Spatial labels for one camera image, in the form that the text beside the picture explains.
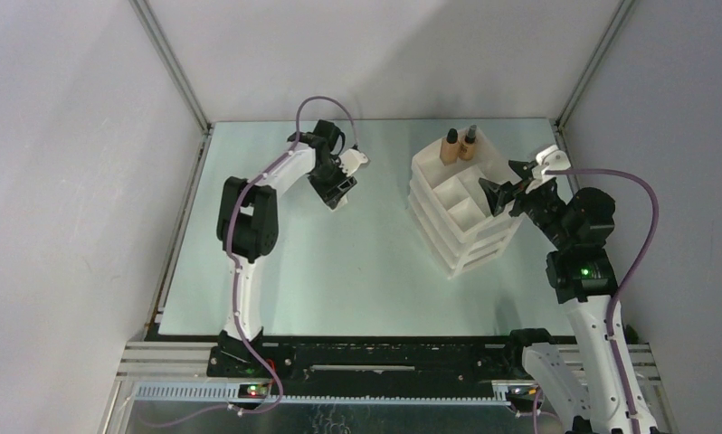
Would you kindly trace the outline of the foundation bottle black cap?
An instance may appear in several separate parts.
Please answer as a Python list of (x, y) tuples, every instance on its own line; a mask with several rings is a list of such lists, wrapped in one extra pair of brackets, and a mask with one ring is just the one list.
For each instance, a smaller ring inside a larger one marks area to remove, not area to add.
[(461, 141), (458, 157), (462, 161), (470, 161), (476, 153), (477, 126), (471, 125), (465, 132)]

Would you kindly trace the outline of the white plastic drawer organizer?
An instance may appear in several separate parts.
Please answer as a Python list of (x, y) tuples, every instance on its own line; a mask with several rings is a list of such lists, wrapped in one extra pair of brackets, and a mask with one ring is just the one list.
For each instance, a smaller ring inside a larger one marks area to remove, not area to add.
[(411, 161), (408, 204), (415, 227), (447, 278), (474, 270), (501, 257), (516, 234), (520, 219), (504, 211), (490, 214), (479, 179), (503, 183), (518, 177), (507, 158), (478, 127), (472, 160), (454, 164), (440, 160), (438, 138)]

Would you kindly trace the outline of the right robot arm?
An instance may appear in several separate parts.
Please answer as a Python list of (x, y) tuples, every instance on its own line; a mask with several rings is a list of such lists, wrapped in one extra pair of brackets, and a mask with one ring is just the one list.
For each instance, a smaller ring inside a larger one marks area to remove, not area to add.
[(480, 178), (489, 210), (525, 215), (554, 249), (546, 255), (546, 275), (575, 334), (583, 381), (564, 367), (544, 329), (524, 330), (523, 343), (508, 348), (503, 363), (517, 378), (529, 375), (537, 396), (546, 397), (566, 433), (657, 433), (660, 426), (643, 398), (619, 317), (622, 283), (605, 250), (614, 229), (615, 200), (585, 187), (568, 202), (555, 177), (536, 163), (510, 161), (516, 183)]

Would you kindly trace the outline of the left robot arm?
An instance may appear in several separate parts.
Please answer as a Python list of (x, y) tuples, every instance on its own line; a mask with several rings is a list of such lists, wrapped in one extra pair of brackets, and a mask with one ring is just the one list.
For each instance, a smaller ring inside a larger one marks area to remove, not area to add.
[(369, 162), (334, 123), (319, 120), (309, 132), (296, 131), (288, 148), (252, 179), (229, 177), (223, 184), (216, 235), (230, 261), (230, 310), (218, 338), (219, 350), (241, 376), (263, 365), (254, 343), (261, 337), (261, 274), (280, 235), (279, 200), (305, 178), (331, 211), (347, 203), (356, 172)]

